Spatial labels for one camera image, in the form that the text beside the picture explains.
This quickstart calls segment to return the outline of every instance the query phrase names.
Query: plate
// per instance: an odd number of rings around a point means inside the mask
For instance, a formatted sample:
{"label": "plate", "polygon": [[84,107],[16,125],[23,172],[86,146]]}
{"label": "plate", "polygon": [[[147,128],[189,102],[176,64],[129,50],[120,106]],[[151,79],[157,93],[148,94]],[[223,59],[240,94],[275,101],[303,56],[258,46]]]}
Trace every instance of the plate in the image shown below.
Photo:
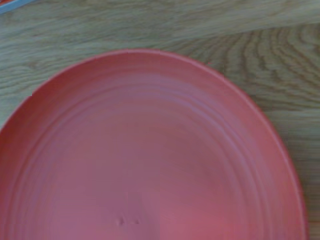
{"label": "plate", "polygon": [[306,240],[301,192],[246,94],[159,50],[63,70],[0,133],[1,240]]}
{"label": "plate", "polygon": [[22,7],[33,0],[0,0],[0,14]]}

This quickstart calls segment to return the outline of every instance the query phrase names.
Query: table surface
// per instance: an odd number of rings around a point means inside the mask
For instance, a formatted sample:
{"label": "table surface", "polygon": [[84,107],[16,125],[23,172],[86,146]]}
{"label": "table surface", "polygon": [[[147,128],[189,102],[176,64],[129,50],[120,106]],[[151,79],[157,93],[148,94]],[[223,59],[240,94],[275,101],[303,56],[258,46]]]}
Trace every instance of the table surface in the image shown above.
{"label": "table surface", "polygon": [[0,127],[57,71],[156,48],[220,71],[278,130],[320,240],[320,0],[39,0],[0,15]]}

